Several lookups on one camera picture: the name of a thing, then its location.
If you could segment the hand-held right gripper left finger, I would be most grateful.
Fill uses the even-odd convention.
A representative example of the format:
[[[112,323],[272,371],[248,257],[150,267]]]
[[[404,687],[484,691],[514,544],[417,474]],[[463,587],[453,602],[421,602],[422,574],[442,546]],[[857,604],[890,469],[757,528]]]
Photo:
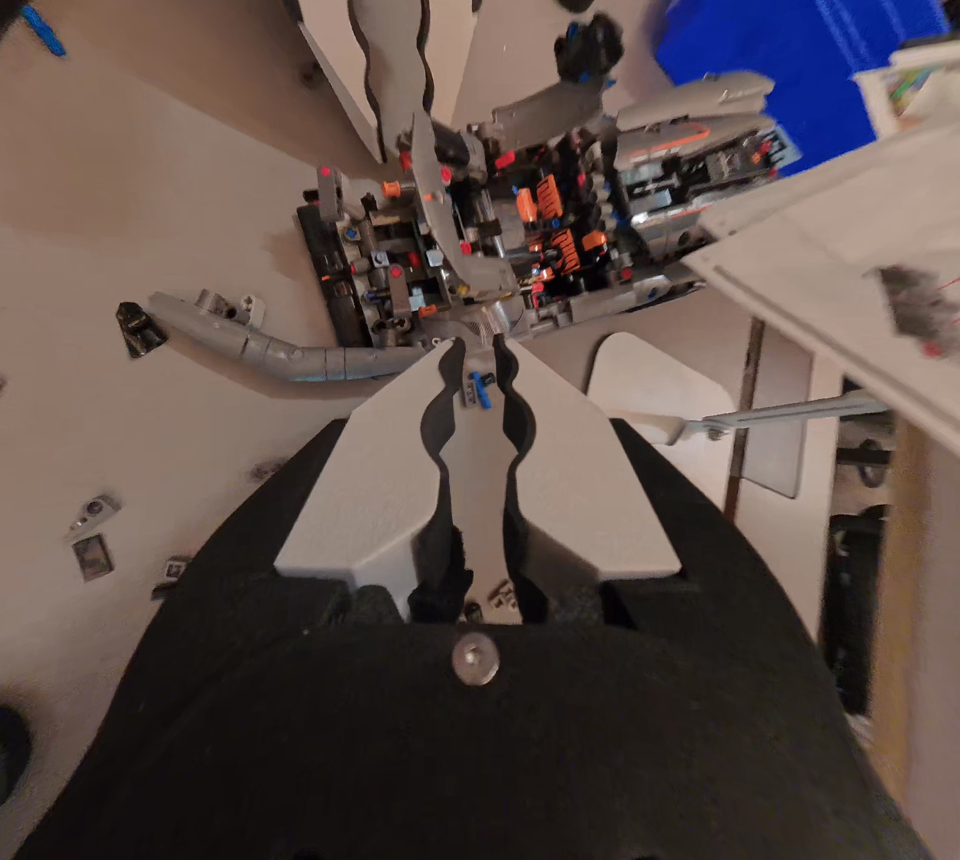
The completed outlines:
[[[465,353],[442,341],[354,410],[275,558],[282,576],[382,587],[402,619],[459,618],[474,575],[442,452]]]

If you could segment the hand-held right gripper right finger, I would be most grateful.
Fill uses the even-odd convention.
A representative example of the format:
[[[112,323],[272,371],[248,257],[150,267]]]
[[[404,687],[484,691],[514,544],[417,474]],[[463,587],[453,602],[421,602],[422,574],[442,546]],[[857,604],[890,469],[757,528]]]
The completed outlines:
[[[494,341],[503,433],[507,574],[523,624],[604,620],[611,582],[683,569],[603,410],[521,346]]]

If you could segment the grey black lego car model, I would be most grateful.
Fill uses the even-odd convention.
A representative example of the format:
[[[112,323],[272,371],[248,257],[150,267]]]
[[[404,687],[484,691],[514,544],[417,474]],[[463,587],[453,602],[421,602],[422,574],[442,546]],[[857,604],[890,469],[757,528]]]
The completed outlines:
[[[611,115],[622,53],[598,12],[555,41],[557,83],[463,131],[434,123],[438,192],[418,185],[410,133],[396,181],[318,169],[295,217],[339,346],[487,344],[702,289],[685,259],[712,242],[705,213],[790,157],[774,80],[707,74]]]

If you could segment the curved grey lego arch assembly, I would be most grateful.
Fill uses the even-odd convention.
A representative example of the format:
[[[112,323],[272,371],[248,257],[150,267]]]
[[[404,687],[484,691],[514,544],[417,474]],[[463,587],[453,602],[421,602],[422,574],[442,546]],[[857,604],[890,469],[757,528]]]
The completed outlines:
[[[164,292],[149,297],[148,310],[167,326],[220,356],[292,383],[382,379],[402,373],[427,354],[421,346],[297,346]]]

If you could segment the grey lego connector with hole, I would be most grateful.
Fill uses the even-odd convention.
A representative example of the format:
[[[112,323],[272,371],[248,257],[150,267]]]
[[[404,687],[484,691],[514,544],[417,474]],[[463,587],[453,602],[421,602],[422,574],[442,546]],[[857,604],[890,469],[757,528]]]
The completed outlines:
[[[63,539],[75,542],[93,535],[121,511],[123,505],[109,494],[100,494],[86,501],[66,530]]]

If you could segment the black lego tile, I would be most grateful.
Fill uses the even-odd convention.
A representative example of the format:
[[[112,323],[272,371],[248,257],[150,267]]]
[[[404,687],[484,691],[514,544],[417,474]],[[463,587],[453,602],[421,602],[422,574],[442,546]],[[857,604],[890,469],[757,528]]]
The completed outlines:
[[[80,538],[70,545],[84,582],[104,578],[114,571],[114,561],[102,533]]]

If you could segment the black lego wedge piece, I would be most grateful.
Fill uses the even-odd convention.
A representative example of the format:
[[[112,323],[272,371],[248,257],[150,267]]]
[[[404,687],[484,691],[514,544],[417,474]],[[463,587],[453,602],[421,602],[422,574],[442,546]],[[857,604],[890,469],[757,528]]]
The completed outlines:
[[[169,340],[162,326],[136,302],[121,302],[115,317],[131,360],[142,359]]]

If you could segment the lego instruction booklet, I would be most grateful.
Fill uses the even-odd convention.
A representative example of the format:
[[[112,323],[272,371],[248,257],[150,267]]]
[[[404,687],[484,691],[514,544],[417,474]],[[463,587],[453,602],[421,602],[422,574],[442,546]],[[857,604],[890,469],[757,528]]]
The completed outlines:
[[[958,181],[942,114],[712,208],[685,264],[957,455]]]

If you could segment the grey desk leg panel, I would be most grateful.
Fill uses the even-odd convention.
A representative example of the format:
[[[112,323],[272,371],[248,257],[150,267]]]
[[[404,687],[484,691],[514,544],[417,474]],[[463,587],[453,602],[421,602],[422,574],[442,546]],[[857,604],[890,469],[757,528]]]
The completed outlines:
[[[759,319],[750,323],[739,410],[790,405],[810,398],[813,359],[797,343]],[[776,421],[733,435],[725,514],[733,518],[742,482],[787,499],[798,496],[806,440],[805,421]]]

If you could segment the blue plastic bin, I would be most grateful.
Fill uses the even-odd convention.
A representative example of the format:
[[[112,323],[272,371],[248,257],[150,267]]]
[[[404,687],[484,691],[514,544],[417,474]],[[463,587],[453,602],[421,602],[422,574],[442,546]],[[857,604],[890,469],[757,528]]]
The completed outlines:
[[[753,72],[798,149],[792,176],[875,140],[854,76],[901,44],[950,30],[940,0],[672,0],[654,56],[676,84]]]

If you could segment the colourful printed leaflet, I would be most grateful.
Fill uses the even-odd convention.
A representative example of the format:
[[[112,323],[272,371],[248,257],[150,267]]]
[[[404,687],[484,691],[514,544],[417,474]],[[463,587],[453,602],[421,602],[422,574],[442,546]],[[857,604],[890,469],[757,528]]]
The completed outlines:
[[[958,32],[909,41],[886,66],[853,76],[877,140],[959,118]]]

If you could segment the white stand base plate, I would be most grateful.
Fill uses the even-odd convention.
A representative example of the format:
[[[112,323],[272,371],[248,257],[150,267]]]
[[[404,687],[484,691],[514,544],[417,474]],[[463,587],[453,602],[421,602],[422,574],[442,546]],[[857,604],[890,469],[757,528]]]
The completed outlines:
[[[608,419],[626,422],[654,446],[717,441],[734,431],[716,419],[736,411],[724,387],[627,333],[601,342],[585,395]]]

